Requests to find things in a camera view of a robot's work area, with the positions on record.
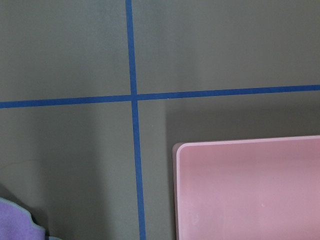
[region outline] purple fabric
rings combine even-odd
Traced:
[[[45,229],[27,210],[0,197],[0,240],[45,240]]]

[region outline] purple towel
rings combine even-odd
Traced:
[[[0,197],[0,240],[45,239],[45,229],[32,221],[27,210]]]

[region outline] scratch on surface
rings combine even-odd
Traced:
[[[14,165],[19,165],[19,164],[24,164],[24,163],[27,163],[27,162],[34,162],[35,159],[28,159],[28,160],[23,160],[23,161],[16,161],[16,162],[11,162],[11,163],[8,163],[8,164],[5,164],[3,166],[0,167],[0,171],[3,171],[11,166],[14,166]]]

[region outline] pink plastic bin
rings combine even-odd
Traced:
[[[179,143],[178,240],[320,240],[320,136]]]

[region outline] horizontal blue line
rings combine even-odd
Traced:
[[[89,96],[89,97],[40,99],[40,100],[24,100],[24,101],[3,101],[3,102],[0,102],[0,109],[128,102],[131,100],[132,100],[131,95],[115,95],[115,96]]]
[[[301,86],[273,86],[273,87],[204,90],[204,91],[181,91],[181,92],[139,94],[137,95],[137,100],[144,101],[144,100],[160,100],[160,99],[184,99],[184,98],[216,97],[216,96],[232,96],[232,95],[248,95],[248,94],[290,93],[290,92],[305,92],[305,91],[319,91],[319,90],[320,90],[320,85],[301,85]]]
[[[217,96],[248,95],[248,94],[275,94],[275,93],[308,92],[308,91],[320,91],[320,84],[319,85],[300,85],[300,86],[239,88],[239,89],[223,89],[223,90],[204,90],[204,91],[146,93],[146,94],[138,94],[138,95],[90,96],[90,97],[40,99],[40,100],[24,100],[24,101],[3,101],[3,102],[0,102],[0,109],[55,106],[55,105],[129,102],[133,100],[146,101],[146,100],[161,100],[161,99],[184,99],[184,98],[217,97]]]

